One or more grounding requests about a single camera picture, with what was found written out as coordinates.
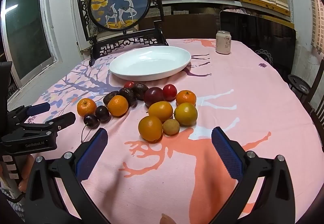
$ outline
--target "oval white dish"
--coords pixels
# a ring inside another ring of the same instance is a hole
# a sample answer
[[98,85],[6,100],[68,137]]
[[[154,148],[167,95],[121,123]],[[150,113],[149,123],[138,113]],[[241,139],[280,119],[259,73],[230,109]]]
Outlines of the oval white dish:
[[117,77],[131,81],[150,81],[170,77],[183,70],[191,54],[167,45],[148,46],[128,51],[109,65]]

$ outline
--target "metal screw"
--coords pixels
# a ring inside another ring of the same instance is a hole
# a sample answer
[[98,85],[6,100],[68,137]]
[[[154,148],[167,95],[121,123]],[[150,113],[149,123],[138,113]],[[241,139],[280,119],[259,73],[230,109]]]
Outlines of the metal screw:
[[255,152],[253,152],[253,151],[248,151],[248,152],[247,152],[247,156],[250,157],[250,158],[254,158],[254,157],[255,157]]
[[72,153],[71,152],[67,152],[64,154],[64,158],[65,159],[70,159],[72,157]]
[[35,161],[37,163],[41,162],[42,160],[43,160],[43,157],[42,156],[37,156],[36,159],[35,159]]
[[285,158],[281,154],[278,155],[277,158],[280,162],[283,162],[285,160]]

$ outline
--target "white wall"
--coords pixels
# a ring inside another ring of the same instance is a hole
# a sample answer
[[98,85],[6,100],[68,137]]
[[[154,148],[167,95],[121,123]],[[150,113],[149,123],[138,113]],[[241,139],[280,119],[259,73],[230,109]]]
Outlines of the white wall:
[[57,41],[56,48],[62,59],[27,84],[9,103],[9,110],[20,105],[33,104],[45,90],[81,62],[81,56],[76,46],[70,0],[49,0],[49,3]]
[[[322,56],[311,45],[313,12],[311,0],[293,0],[294,24],[297,32],[295,58],[292,74],[304,79],[312,86]],[[324,83],[320,84],[312,105],[317,106],[324,93]]]

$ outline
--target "beverage can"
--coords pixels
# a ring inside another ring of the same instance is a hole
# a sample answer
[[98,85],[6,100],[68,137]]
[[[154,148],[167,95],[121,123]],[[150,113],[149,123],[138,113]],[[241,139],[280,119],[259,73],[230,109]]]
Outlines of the beverage can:
[[231,53],[231,33],[227,31],[217,31],[216,52],[224,55]]

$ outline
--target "checkered curtain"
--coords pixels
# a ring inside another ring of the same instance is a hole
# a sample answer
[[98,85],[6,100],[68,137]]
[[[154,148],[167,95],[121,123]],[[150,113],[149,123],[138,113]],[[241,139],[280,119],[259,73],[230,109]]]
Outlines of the checkered curtain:
[[321,0],[311,0],[313,9],[313,35],[312,35],[312,46],[317,51],[324,52],[324,6]]

